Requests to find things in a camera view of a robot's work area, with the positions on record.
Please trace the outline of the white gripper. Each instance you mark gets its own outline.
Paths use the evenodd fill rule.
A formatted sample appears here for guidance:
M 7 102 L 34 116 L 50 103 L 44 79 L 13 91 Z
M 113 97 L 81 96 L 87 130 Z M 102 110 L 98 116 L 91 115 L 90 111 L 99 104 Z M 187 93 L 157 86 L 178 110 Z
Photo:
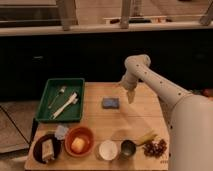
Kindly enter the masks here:
M 127 75 L 124 74 L 121 78 L 121 81 L 119 82 L 119 84 L 125 89 L 127 90 L 127 99 L 128 99 L 128 103 L 131 104 L 134 102 L 134 98 L 135 98 L 135 94 L 136 92 L 134 91 L 134 89 L 137 87 L 138 84 L 138 79 L 132 75 Z

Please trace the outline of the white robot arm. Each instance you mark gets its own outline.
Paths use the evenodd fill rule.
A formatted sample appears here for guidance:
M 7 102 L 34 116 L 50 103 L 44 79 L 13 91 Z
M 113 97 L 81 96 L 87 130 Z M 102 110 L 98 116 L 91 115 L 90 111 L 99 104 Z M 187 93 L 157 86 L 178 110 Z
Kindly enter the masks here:
M 141 79 L 171 109 L 168 171 L 213 171 L 213 101 L 162 77 L 150 64 L 146 54 L 127 57 L 120 84 L 134 91 Z

